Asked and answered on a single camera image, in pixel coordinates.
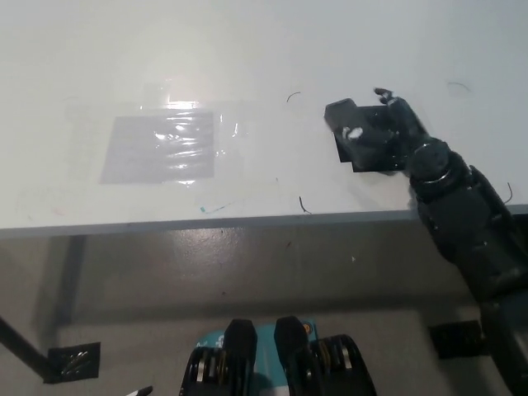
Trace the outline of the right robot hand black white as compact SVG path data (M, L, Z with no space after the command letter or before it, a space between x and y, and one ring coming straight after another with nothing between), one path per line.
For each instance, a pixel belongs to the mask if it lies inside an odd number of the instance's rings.
M405 99L381 87L374 93L378 106L346 102L340 128L343 150L355 172L403 171L425 131Z

